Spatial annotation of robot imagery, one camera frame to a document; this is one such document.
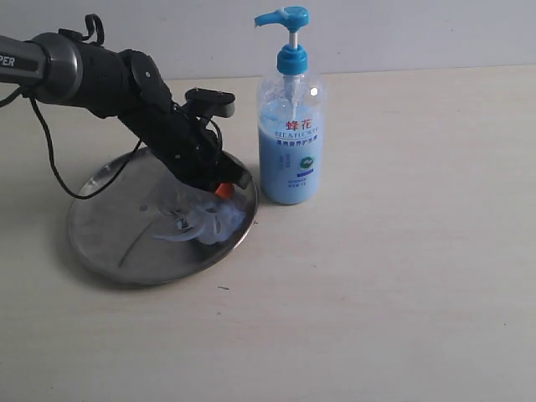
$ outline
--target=orange part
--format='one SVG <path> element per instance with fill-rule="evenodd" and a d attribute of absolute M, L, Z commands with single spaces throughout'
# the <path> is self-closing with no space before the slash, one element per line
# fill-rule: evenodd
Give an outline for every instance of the orange part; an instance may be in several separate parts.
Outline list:
<path fill-rule="evenodd" d="M 221 183 L 214 193 L 221 198 L 231 198 L 235 193 L 235 187 L 232 183 Z"/>

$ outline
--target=green logo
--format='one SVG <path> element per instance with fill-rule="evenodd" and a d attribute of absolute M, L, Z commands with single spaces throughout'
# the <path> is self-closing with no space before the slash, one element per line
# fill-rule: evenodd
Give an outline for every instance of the green logo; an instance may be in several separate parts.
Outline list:
<path fill-rule="evenodd" d="M 300 162 L 300 168 L 310 169 L 315 160 L 312 157 L 304 157 Z"/>

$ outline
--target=pump bottle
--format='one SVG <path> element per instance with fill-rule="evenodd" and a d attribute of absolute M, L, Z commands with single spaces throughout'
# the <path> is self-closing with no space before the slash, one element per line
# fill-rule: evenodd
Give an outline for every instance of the pump bottle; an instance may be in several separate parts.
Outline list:
<path fill-rule="evenodd" d="M 277 55 L 277 71 L 261 81 L 258 93 L 260 186 L 279 204 L 299 204 L 320 184 L 326 91 L 320 75 L 308 70 L 298 43 L 309 23 L 303 7 L 287 7 L 255 18 L 255 26 L 283 25 L 289 42 Z"/>

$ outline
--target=pump nozzle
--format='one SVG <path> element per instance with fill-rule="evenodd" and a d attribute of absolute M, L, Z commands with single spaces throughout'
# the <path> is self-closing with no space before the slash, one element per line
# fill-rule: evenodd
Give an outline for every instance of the pump nozzle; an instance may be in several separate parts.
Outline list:
<path fill-rule="evenodd" d="M 257 27 L 268 23 L 280 23 L 290 32 L 295 33 L 309 23 L 309 12 L 304 7 L 285 7 L 255 18 L 255 26 Z"/>
<path fill-rule="evenodd" d="M 299 75 L 307 70 L 307 52 L 298 44 L 298 31 L 309 23 L 309 12 L 300 6 L 285 7 L 255 18 L 255 26 L 283 25 L 289 31 L 289 43 L 277 55 L 277 70 L 284 75 Z"/>

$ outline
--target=black wire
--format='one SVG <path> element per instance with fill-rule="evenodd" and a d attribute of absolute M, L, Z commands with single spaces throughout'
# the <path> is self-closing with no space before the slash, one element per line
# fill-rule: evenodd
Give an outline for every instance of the black wire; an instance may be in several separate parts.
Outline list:
<path fill-rule="evenodd" d="M 132 158 L 134 157 L 134 155 L 136 154 L 137 150 L 139 149 L 139 147 L 142 144 L 142 140 L 138 141 L 138 143 L 136 144 L 136 146 L 134 147 L 132 152 L 126 157 L 125 162 L 121 165 L 119 170 L 117 170 L 117 172 L 113 175 L 113 177 L 105 185 L 103 185 L 101 188 L 99 188 L 98 190 L 94 191 L 91 194 L 79 195 L 79 194 L 74 193 L 73 191 L 71 191 L 67 187 L 67 185 L 65 184 L 64 180 L 59 175 L 58 168 L 56 167 L 56 162 L 54 160 L 54 144 L 52 143 L 52 137 L 50 135 L 49 125 L 45 121 L 45 119 L 43 117 L 43 114 L 41 114 L 41 111 L 39 110 L 39 107 L 37 106 L 37 101 L 35 100 L 35 98 L 30 96 L 29 99 L 30 99 L 30 103 L 32 105 L 33 112 L 35 113 L 35 115 L 37 116 L 37 118 L 39 120 L 39 123 L 41 123 L 41 126 L 43 127 L 44 136 L 45 136 L 45 138 L 47 140 L 47 147 L 49 149 L 49 162 L 50 162 L 50 168 L 52 169 L 52 173 L 54 174 L 54 177 L 56 178 L 56 180 L 58 180 L 58 183 L 61 186 L 61 188 L 68 195 L 70 195 L 73 198 L 76 198 L 76 199 L 90 199 L 90 198 L 93 198 L 96 195 L 102 193 L 104 190 L 106 190 L 108 187 L 110 187 L 110 185 L 112 183 L 114 183 L 116 181 L 116 179 L 119 177 L 119 175 L 121 174 L 123 169 L 126 168 L 126 165 L 132 160 Z"/>
<path fill-rule="evenodd" d="M 16 100 L 23 93 L 23 91 L 24 88 L 19 86 L 16 90 L 9 94 L 7 98 L 0 100 L 0 107 L 9 105 L 11 102 Z"/>

